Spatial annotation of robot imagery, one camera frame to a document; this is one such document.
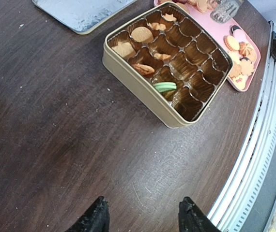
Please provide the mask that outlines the metal tongs white handle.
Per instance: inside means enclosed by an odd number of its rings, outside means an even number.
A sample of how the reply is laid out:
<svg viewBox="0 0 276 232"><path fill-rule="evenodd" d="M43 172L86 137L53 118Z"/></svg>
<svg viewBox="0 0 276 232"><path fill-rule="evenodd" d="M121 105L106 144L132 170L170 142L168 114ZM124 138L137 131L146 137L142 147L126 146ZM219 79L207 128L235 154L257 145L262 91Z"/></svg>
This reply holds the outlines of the metal tongs white handle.
<svg viewBox="0 0 276 232"><path fill-rule="evenodd" d="M244 0L209 0L212 11L210 18L218 24L224 24L238 12Z"/></svg>

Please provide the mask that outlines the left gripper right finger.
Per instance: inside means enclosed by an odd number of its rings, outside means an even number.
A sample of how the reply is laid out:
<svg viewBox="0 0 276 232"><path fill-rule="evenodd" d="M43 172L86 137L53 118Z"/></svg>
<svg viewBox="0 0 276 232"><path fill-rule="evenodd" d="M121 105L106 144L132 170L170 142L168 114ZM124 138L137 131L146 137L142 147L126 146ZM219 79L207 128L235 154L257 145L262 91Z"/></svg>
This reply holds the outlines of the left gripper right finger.
<svg viewBox="0 0 276 232"><path fill-rule="evenodd" d="M178 222L180 232L220 232L190 197L179 202Z"/></svg>

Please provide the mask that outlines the green round cookie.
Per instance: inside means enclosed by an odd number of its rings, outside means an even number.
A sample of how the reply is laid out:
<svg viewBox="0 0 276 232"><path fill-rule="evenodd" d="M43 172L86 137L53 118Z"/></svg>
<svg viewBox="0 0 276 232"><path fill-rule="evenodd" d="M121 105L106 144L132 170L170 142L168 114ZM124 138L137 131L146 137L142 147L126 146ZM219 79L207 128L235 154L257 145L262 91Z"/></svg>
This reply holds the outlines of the green round cookie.
<svg viewBox="0 0 276 232"><path fill-rule="evenodd" d="M153 87L159 92L167 92L177 89L177 85L175 82L160 82L153 84Z"/></svg>

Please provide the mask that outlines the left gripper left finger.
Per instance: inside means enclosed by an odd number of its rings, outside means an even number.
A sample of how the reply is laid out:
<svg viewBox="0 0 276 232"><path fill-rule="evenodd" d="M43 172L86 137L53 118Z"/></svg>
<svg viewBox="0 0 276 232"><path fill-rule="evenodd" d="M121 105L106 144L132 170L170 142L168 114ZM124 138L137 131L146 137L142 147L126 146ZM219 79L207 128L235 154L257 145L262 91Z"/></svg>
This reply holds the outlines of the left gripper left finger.
<svg viewBox="0 0 276 232"><path fill-rule="evenodd" d="M99 196L66 232L108 232L109 224L108 202Z"/></svg>

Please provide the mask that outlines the plain round tan cookie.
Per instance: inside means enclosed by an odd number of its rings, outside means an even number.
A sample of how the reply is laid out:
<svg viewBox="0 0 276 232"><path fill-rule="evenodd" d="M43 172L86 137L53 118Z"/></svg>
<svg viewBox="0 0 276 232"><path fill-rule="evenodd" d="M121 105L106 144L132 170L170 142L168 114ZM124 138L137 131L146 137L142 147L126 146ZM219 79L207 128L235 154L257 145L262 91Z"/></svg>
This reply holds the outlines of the plain round tan cookie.
<svg viewBox="0 0 276 232"><path fill-rule="evenodd" d="M153 41L152 32L146 27L137 27L131 32L131 37L140 43L149 43Z"/></svg>

